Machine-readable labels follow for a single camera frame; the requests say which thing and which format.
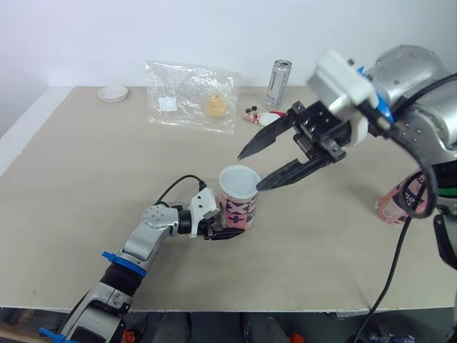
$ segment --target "pink can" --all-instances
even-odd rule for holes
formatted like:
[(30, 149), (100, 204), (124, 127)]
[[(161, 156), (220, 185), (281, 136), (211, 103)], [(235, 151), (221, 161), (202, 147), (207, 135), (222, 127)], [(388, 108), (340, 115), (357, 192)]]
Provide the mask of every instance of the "pink can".
[(228, 166), (219, 175), (222, 194), (221, 224), (224, 228), (249, 229), (256, 216), (260, 176), (247, 166)]
[[(406, 201), (409, 207), (417, 201), (417, 194), (424, 181), (422, 175), (416, 177), (411, 182), (406, 191)], [(405, 224), (406, 218), (408, 217), (404, 209), (400, 207), (400, 189), (403, 186), (403, 180), (400, 184), (394, 187), (389, 193), (379, 199), (376, 203), (376, 212), (378, 217), (387, 224), (394, 225), (396, 227), (402, 227)], [(419, 200), (419, 205), (416, 209), (417, 212), (422, 212), (426, 206), (427, 193), (425, 192), (422, 198)]]

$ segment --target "clear plastic bag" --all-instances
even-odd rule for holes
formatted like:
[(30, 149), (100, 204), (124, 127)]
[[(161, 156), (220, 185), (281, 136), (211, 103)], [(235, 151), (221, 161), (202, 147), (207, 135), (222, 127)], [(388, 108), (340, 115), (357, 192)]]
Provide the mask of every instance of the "clear plastic bag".
[(240, 74), (147, 61), (146, 75), (151, 123), (235, 132)]

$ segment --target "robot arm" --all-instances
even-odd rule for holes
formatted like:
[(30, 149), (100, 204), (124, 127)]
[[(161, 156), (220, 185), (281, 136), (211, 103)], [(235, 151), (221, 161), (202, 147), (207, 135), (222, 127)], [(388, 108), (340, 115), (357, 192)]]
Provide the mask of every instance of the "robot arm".
[(214, 216), (218, 212), (214, 193), (207, 187), (192, 198), (187, 210), (162, 205), (149, 207), (119, 252), (103, 253), (111, 265), (74, 307), (59, 334), (45, 329), (40, 331), (54, 342), (120, 342), (125, 330), (123, 316), (130, 309), (134, 294), (165, 238), (189, 234), (190, 237), (201, 235), (217, 240), (242, 232), (216, 227)]
[[(265, 191), (295, 183), (316, 170), (341, 161), (345, 146), (359, 144), (367, 133), (382, 135), (403, 147), (420, 165), (426, 180), (427, 217), (436, 207), (434, 226), (443, 260), (457, 269), (457, 78), (449, 75), (433, 52), (399, 46), (383, 54), (366, 75), (330, 51), (317, 64), (308, 85), (319, 101), (305, 107), (296, 102), (287, 115), (262, 129), (241, 151), (239, 159), (261, 151), (276, 136), (293, 128), (293, 140), (308, 157), (297, 159), (257, 185)], [(393, 116), (382, 114), (380, 102)]]

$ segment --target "white connector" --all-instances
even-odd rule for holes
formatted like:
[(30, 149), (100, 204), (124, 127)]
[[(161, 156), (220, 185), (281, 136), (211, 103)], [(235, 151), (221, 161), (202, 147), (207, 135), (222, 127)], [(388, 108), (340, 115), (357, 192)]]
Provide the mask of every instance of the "white connector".
[(200, 221), (202, 219), (209, 219), (219, 212), (213, 190), (206, 187), (194, 196), (189, 205), (189, 210), (191, 211), (192, 218), (192, 228), (189, 237), (194, 238), (197, 235)]

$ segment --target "table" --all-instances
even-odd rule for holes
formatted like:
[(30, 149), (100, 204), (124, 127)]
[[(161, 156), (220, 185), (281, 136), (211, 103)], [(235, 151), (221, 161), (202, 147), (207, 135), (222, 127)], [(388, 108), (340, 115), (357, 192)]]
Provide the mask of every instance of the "table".
[[(109, 265), (100, 253), (117, 252), (171, 182), (193, 173), (217, 190), (219, 172), (238, 163), (259, 129), (241, 117), (235, 134), (149, 124), (145, 89), (132, 88), (118, 104), (100, 101), (98, 89), (76, 87), (55, 104), (0, 177), (0, 306), (72, 308)], [(264, 88), (242, 89), (239, 113), (260, 107), (264, 94)], [(298, 99), (315, 100), (306, 87), (290, 87), (283, 109)], [(304, 160), (292, 134), (242, 163), (266, 176), (296, 157)], [(235, 239), (167, 239), (133, 309), (371, 306), (400, 233), (378, 219), (374, 204), (416, 167), (382, 139), (369, 137), (346, 151), (340, 163), (261, 194), (255, 227)], [(195, 193), (189, 180), (166, 200), (186, 203)], [(431, 218), (413, 220), (380, 309), (451, 307), (456, 285), (457, 273), (439, 258)]]

